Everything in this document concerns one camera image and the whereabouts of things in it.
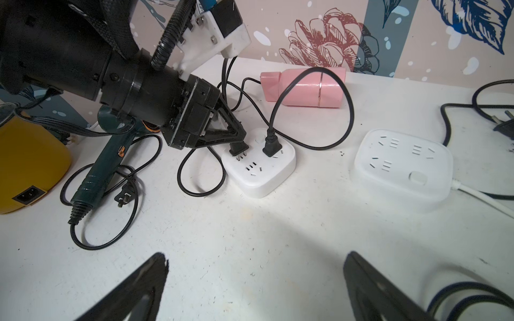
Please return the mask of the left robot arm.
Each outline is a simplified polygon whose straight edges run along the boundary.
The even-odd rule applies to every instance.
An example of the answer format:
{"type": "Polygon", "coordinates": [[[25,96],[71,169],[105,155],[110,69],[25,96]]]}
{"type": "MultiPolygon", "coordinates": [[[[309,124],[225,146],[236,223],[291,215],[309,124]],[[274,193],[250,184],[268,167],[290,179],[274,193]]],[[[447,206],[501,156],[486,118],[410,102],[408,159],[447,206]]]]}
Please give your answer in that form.
{"type": "Polygon", "coordinates": [[[170,147],[247,149],[226,91],[194,76],[250,37],[234,1],[180,1],[153,53],[131,33],[134,1],[2,1],[1,86],[100,100],[121,120],[156,126],[170,147]]]}

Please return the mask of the pink blow dryer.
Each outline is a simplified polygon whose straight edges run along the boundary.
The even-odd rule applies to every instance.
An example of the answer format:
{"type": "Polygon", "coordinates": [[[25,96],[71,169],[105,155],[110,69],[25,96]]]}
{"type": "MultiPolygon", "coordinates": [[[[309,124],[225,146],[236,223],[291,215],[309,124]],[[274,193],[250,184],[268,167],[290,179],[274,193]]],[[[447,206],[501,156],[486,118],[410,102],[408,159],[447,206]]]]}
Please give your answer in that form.
{"type": "MultiPolygon", "coordinates": [[[[287,86],[305,69],[262,72],[260,82],[266,101],[276,103],[287,86]]],[[[341,108],[343,91],[332,77],[315,72],[303,78],[282,101],[285,106],[341,108]]]]}

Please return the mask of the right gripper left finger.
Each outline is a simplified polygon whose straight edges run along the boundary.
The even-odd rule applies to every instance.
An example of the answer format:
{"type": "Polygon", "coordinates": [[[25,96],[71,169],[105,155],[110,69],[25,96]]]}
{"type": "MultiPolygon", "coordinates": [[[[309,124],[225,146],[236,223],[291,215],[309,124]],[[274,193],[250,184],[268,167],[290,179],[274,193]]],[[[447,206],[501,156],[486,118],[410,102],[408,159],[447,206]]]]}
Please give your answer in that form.
{"type": "Polygon", "coordinates": [[[78,319],[156,320],[168,273],[165,255],[153,254],[78,319]]]}

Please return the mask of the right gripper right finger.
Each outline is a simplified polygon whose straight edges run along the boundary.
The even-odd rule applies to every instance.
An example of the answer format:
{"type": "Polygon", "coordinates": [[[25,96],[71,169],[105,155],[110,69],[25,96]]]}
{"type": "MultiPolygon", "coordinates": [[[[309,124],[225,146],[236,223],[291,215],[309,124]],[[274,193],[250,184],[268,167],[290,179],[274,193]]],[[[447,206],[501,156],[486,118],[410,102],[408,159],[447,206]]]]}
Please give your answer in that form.
{"type": "Polygon", "coordinates": [[[356,320],[434,319],[356,251],[347,255],[343,275],[356,320]]]}

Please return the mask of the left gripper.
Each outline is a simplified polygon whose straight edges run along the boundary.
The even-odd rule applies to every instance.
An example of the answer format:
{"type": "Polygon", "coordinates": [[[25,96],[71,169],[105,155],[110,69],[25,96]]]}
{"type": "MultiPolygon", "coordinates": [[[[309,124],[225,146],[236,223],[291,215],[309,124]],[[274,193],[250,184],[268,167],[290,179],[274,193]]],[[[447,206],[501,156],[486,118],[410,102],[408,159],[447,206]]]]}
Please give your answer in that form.
{"type": "Polygon", "coordinates": [[[166,143],[173,148],[203,148],[229,144],[229,152],[246,152],[246,131],[234,116],[220,91],[196,76],[190,76],[182,92],[181,104],[175,104],[176,117],[161,129],[166,143]],[[219,119],[211,122],[218,113],[219,119]]]}

